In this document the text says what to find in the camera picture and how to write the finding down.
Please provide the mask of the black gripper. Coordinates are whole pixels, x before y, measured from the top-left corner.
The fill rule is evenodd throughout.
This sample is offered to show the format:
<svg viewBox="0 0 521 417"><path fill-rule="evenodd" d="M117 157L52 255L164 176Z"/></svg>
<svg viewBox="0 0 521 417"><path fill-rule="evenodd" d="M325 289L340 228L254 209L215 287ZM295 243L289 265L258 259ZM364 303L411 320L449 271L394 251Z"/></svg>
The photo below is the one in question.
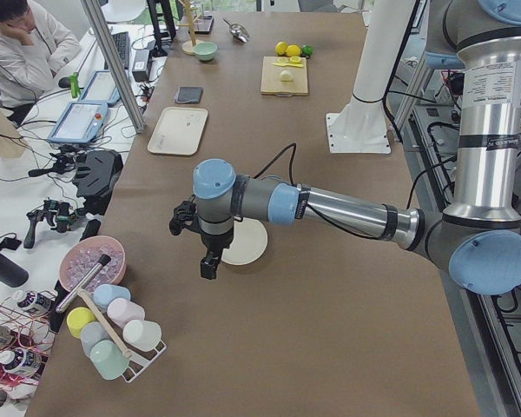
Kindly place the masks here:
<svg viewBox="0 0 521 417"><path fill-rule="evenodd" d="M207 255L200 262L201 277L215 280L223 251L234 239L234 218L229 217L221 222L203 220L192 197L174 209L168 228L172 235L179 235L184 229L200 235L207 249Z"/></svg>

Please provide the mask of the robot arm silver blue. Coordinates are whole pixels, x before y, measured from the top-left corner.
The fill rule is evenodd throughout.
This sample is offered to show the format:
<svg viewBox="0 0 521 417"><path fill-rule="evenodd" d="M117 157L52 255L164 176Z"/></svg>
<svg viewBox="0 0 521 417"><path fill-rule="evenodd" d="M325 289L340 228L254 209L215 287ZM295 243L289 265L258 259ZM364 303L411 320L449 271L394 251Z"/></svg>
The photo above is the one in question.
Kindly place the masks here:
<svg viewBox="0 0 521 417"><path fill-rule="evenodd" d="M465 66L454 197L441 213L258 180L209 159L195 167L193 197L175 208L169 224L173 235L187 229L201 237L201 275L215 278L236 220L290 224L316 216L352 235L396 242L476 294L520 285L520 216L511 200L520 145L521 1L433 2L426 55L434 68L450 56Z"/></svg>

